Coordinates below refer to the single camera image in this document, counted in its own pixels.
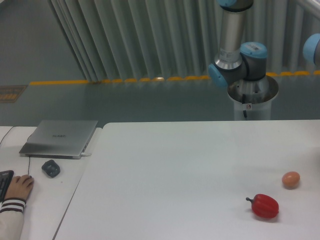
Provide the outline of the person's right hand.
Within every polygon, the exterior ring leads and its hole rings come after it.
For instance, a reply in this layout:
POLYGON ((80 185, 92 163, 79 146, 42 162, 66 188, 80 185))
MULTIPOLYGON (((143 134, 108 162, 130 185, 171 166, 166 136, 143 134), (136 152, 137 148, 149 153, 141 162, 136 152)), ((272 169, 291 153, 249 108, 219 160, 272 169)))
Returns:
POLYGON ((27 201, 34 187, 34 178, 30 175, 15 176, 12 178, 4 200, 20 199, 27 201))

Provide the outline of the cream striped sleeve forearm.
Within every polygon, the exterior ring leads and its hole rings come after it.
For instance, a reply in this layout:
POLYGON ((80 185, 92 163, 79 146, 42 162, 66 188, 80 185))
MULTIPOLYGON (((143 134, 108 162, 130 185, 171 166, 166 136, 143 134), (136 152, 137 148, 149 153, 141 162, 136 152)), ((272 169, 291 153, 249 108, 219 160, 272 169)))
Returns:
POLYGON ((26 201, 22 198, 8 198, 0 208, 0 239, 19 240, 24 225, 24 208, 26 201))

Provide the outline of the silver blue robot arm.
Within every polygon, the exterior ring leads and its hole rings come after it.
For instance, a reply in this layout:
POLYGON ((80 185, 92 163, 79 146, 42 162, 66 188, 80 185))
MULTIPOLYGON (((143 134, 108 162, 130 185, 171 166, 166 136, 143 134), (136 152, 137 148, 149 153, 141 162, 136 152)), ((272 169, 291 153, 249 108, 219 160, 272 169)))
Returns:
POLYGON ((208 66, 208 74, 218 87, 244 79, 259 81, 266 76, 268 51, 259 42, 241 43, 246 12, 252 0, 219 0, 222 8, 222 29, 218 53, 208 66))

